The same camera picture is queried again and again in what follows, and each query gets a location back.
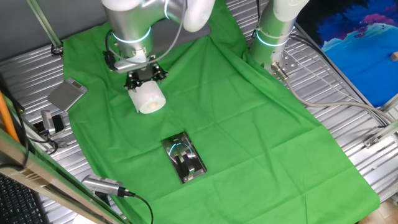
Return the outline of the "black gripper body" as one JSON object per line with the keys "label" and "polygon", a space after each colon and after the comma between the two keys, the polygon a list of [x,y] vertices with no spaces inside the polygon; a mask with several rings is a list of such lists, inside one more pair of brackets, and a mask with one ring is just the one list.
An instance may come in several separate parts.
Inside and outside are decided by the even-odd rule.
{"label": "black gripper body", "polygon": [[137,82],[157,81],[160,78],[160,67],[157,63],[148,64],[146,67],[135,70],[133,78]]}

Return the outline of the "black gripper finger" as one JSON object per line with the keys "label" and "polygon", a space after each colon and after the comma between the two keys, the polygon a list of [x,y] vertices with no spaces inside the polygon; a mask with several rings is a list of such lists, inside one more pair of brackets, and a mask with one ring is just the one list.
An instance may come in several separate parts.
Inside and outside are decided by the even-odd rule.
{"label": "black gripper finger", "polygon": [[126,90],[136,91],[136,88],[139,86],[140,86],[140,79],[138,73],[136,71],[128,72],[124,88]]}
{"label": "black gripper finger", "polygon": [[158,63],[152,64],[152,80],[155,82],[162,83],[168,76],[168,72],[165,71]]}

